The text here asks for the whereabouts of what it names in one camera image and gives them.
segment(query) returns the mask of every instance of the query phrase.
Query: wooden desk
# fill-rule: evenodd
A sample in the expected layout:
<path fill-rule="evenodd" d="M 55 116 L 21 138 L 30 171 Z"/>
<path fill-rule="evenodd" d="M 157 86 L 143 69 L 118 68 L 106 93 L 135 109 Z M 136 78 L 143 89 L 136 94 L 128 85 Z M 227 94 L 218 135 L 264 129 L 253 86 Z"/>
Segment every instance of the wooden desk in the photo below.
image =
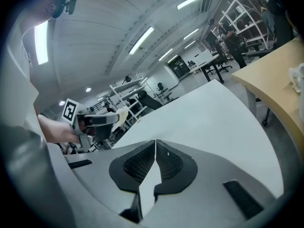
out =
<path fill-rule="evenodd" d="M 288 69 L 304 62 L 304 46 L 296 38 L 232 74 L 247 89 L 249 109 L 255 115 L 255 97 L 278 117 L 304 161 L 304 123 L 299 116 L 300 95 L 291 87 Z"/>

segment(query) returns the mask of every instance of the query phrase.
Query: black slot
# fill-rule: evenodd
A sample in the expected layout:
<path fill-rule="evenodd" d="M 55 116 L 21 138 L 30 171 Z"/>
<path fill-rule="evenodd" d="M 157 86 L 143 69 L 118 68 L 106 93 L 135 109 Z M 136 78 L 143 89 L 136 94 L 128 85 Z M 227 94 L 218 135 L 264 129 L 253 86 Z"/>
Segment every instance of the black slot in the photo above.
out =
<path fill-rule="evenodd" d="M 223 185 L 247 219 L 254 217 L 263 210 L 263 207 L 237 180 L 227 181 Z"/>
<path fill-rule="evenodd" d="M 71 169 L 82 167 L 82 166 L 89 165 L 89 164 L 93 164 L 93 162 L 91 162 L 90 160 L 84 160 L 84 161 L 76 161 L 73 163 L 68 163 L 68 165 Z"/>

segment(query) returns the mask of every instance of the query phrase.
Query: gray floor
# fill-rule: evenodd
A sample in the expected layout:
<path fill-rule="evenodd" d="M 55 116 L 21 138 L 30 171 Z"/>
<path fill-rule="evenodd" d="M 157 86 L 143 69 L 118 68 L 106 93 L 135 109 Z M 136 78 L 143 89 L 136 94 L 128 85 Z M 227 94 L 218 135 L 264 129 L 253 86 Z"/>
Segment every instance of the gray floor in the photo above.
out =
<path fill-rule="evenodd" d="M 247 106 L 248 101 L 245 88 L 241 84 L 233 80 L 231 76 L 233 72 L 239 70 L 239 65 L 234 60 L 228 61 L 227 66 L 228 65 L 232 66 L 233 68 L 229 69 L 229 72 L 221 72 L 222 78 L 225 81 L 224 86 L 226 86 Z M 211 80 L 218 80 L 218 76 L 215 72 L 213 73 L 213 75 L 209 74 L 209 76 Z M 190 76 L 182 79 L 180 83 L 171 90 L 171 96 L 174 98 L 183 96 L 184 94 L 200 87 L 205 83 L 207 83 L 207 80 L 202 72 L 199 72 L 196 75 L 191 74 Z M 263 104 L 263 102 L 258 102 L 257 120 L 259 122 L 262 122 L 262 120 L 264 119 L 266 111 L 267 106 Z M 301 170 L 301 162 L 299 160 L 296 148 L 292 140 L 290 139 L 287 131 L 273 113 L 270 113 L 267 127 L 263 128 L 270 142 L 272 143 L 273 148 L 278 157 L 283 176 L 284 189 L 285 191 L 290 190 L 295 186 L 296 181 L 299 179 Z"/>

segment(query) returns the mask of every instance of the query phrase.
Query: ceiling light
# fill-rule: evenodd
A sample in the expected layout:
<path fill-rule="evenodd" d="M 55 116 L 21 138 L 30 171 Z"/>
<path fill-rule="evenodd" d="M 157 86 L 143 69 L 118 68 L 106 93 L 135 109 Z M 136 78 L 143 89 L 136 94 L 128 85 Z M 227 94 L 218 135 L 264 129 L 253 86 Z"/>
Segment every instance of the ceiling light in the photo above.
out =
<path fill-rule="evenodd" d="M 148 78 L 145 78 L 142 82 L 141 82 L 141 84 L 144 82 L 144 81 L 146 81 Z"/>
<path fill-rule="evenodd" d="M 173 50 L 173 49 L 171 48 L 169 51 L 167 51 L 167 52 L 165 53 L 165 55 L 163 55 L 163 56 L 159 59 L 159 61 L 161 61 L 165 56 L 167 56 L 167 54 L 170 53 L 172 50 Z"/>
<path fill-rule="evenodd" d="M 139 38 L 139 40 L 135 43 L 134 47 L 131 49 L 129 54 L 133 55 L 135 51 L 140 47 L 140 45 L 147 39 L 147 37 L 154 31 L 153 27 L 147 29 L 147 31 Z"/>
<path fill-rule="evenodd" d="M 187 6 L 188 4 L 190 4 L 194 1 L 196 1 L 196 0 L 186 0 L 186 1 L 182 2 L 180 5 L 177 5 L 177 9 L 180 10 L 181 8 Z"/>
<path fill-rule="evenodd" d="M 195 41 L 193 41 L 193 42 L 191 42 L 189 45 L 187 45 L 187 46 L 185 47 L 185 49 L 188 48 L 189 46 L 191 46 L 194 42 L 195 42 Z"/>
<path fill-rule="evenodd" d="M 190 35 L 192 35 L 193 33 L 195 33 L 195 32 L 198 31 L 198 30 L 199 30 L 199 29 L 197 28 L 195 31 L 191 32 L 189 35 L 187 35 L 187 36 L 184 38 L 184 40 L 187 39 Z"/>
<path fill-rule="evenodd" d="M 35 26 L 35 48 L 39 65 L 48 62 L 47 29 L 47 21 Z"/>
<path fill-rule="evenodd" d="M 172 57 L 169 61 L 168 61 L 168 63 L 170 63 L 174 58 L 176 58 L 178 55 L 175 55 L 174 57 Z"/>

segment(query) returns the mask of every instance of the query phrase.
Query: wall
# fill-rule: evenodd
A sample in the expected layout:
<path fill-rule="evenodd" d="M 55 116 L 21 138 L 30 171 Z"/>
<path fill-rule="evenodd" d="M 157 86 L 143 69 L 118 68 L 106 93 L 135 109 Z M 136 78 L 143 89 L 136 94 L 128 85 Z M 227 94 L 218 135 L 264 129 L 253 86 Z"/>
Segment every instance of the wall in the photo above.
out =
<path fill-rule="evenodd" d="M 201 52 L 198 45 L 190 47 L 188 50 L 184 51 L 181 55 L 181 58 L 188 65 L 188 61 L 193 61 L 196 65 L 200 65 L 210 59 L 212 59 L 212 54 L 209 50 L 204 50 Z"/>
<path fill-rule="evenodd" d="M 155 93 L 159 92 L 157 90 L 157 84 L 159 82 L 162 83 L 164 88 L 168 88 L 169 90 L 179 83 L 178 78 L 167 65 L 157 67 L 156 70 L 149 73 L 147 77 L 148 79 L 146 82 Z"/>

